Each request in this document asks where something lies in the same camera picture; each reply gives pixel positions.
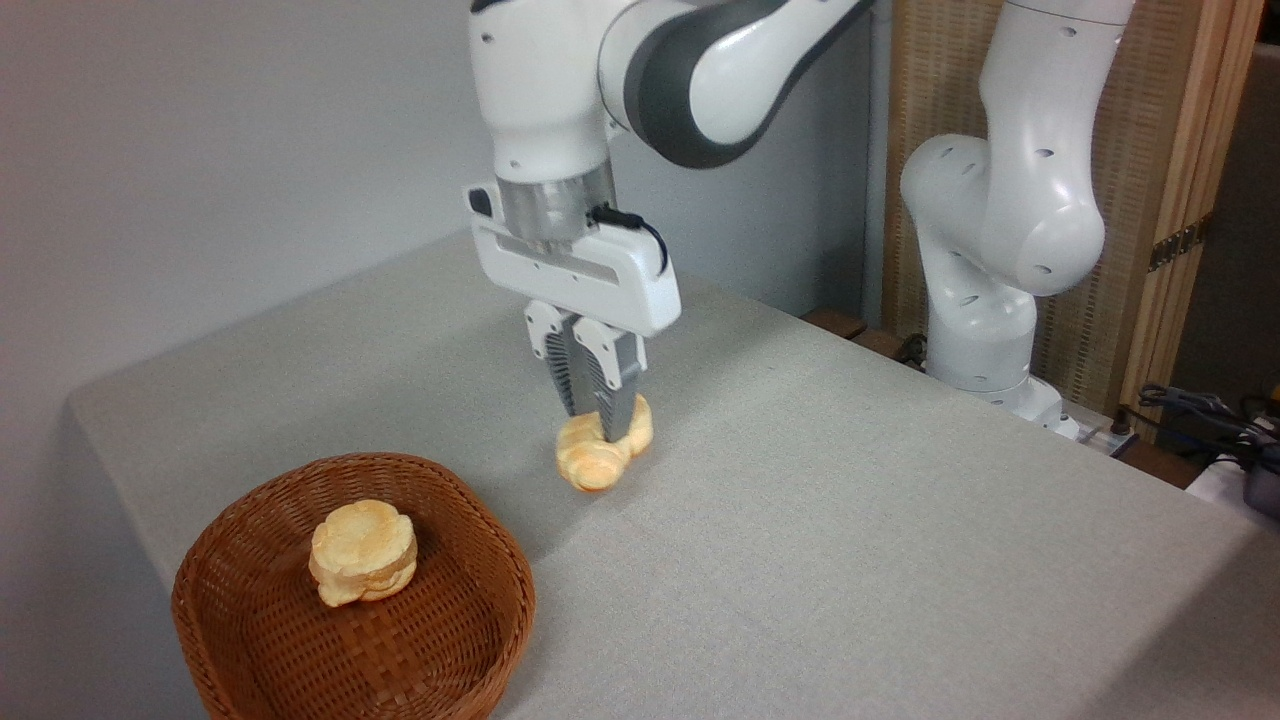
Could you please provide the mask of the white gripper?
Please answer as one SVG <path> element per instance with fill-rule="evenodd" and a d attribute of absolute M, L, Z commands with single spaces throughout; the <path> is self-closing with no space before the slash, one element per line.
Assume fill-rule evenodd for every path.
<path fill-rule="evenodd" d="M 585 352 L 605 441 L 620 442 L 646 370 L 643 337 L 659 334 L 682 311 L 664 241 L 639 215 L 602 202 L 586 211 L 588 224 L 573 242 L 543 252 L 504 223 L 497 184 L 470 187 L 467 205 L 484 274 L 532 299 L 524 309 L 530 345 L 566 414 L 582 413 L 573 391 L 576 343 Z"/>

